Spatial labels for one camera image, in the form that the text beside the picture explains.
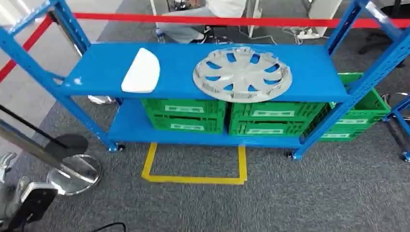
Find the water bottle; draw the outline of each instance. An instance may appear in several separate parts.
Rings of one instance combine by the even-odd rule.
[[[165,38],[164,38],[165,33],[161,29],[156,28],[155,34],[157,35],[157,40],[159,43],[162,43],[162,44],[165,43]]]

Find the white foam block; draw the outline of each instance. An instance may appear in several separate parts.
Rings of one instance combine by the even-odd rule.
[[[157,86],[159,77],[158,58],[145,48],[140,48],[122,81],[121,89],[129,93],[150,93]]]

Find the metal stand base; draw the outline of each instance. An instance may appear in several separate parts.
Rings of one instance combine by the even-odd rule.
[[[79,134],[64,134],[57,137],[56,140],[68,148],[64,149],[60,145],[50,141],[44,149],[50,154],[57,156],[59,160],[77,154],[84,154],[88,148],[88,140]]]
[[[63,162],[74,167],[79,174],[93,181],[86,182],[77,177],[62,174],[53,168],[47,175],[47,183],[57,188],[60,195],[72,196],[84,192],[96,185],[101,178],[103,171],[100,163],[89,155],[74,155],[63,159]]]
[[[108,96],[91,96],[88,95],[88,99],[90,102],[98,105],[111,105],[116,103],[114,98],[108,97]]]

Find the crate label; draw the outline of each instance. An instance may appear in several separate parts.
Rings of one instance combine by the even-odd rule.
[[[197,125],[182,125],[182,124],[171,124],[171,129],[178,130],[192,130],[192,131],[205,131],[204,126]]]
[[[367,118],[364,119],[341,119],[336,124],[366,124]]]
[[[246,134],[283,134],[283,129],[249,129]]]
[[[185,113],[205,113],[203,107],[179,106],[179,105],[165,105],[165,111],[185,112]]]
[[[322,138],[349,138],[350,134],[324,134]]]
[[[294,110],[289,111],[269,111],[269,110],[255,110],[253,117],[294,117]]]

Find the power strip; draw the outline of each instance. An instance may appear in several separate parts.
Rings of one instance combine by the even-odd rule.
[[[300,40],[318,39],[320,37],[321,36],[319,34],[313,33],[312,28],[309,28],[308,30],[303,30],[297,35],[297,38]]]

